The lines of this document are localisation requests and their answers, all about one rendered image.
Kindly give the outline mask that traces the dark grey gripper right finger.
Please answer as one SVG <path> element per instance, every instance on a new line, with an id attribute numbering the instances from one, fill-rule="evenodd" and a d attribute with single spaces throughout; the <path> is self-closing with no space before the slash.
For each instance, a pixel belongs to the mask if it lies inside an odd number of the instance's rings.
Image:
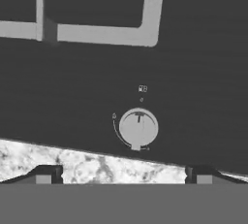
<path id="1" fill-rule="evenodd" d="M 211 166 L 198 165 L 185 167 L 186 184 L 245 184 L 242 179 L 224 176 Z"/>

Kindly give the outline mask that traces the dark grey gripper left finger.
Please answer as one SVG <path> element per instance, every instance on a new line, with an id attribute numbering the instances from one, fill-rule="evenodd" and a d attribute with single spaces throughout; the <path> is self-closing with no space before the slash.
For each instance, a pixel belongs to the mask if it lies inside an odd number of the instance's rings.
<path id="1" fill-rule="evenodd" d="M 16 176 L 3 181 L 3 184 L 62 184 L 61 165 L 39 165 L 26 175 Z"/>

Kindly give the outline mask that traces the grey round stove knob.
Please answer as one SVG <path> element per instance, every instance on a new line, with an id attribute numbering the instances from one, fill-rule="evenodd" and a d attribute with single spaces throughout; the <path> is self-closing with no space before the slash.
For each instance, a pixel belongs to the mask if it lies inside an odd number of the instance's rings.
<path id="1" fill-rule="evenodd" d="M 141 151 L 157 138 L 159 123 L 151 111 L 134 108 L 121 116 L 119 132 L 131 150 Z"/>

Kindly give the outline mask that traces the black stove hob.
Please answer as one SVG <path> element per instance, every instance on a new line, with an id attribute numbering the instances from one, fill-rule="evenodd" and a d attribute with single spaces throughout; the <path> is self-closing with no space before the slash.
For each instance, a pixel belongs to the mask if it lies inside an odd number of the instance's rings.
<path id="1" fill-rule="evenodd" d="M 248 0 L 163 0 L 155 47 L 56 41 L 58 24 L 139 28 L 144 0 L 45 0 L 45 38 L 0 37 L 0 137 L 248 175 Z M 0 20 L 36 21 L 36 0 Z M 132 150 L 128 110 L 155 141 Z"/>

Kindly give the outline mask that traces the grey stove burner grate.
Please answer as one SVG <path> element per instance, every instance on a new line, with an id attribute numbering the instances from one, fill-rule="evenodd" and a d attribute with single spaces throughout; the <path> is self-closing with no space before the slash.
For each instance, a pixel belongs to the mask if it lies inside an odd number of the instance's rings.
<path id="1" fill-rule="evenodd" d="M 36 0 L 36 21 L 0 20 L 0 37 L 41 42 L 45 38 L 45 0 Z M 56 41 L 155 47 L 159 40 L 163 0 L 144 0 L 139 28 L 58 24 Z"/>

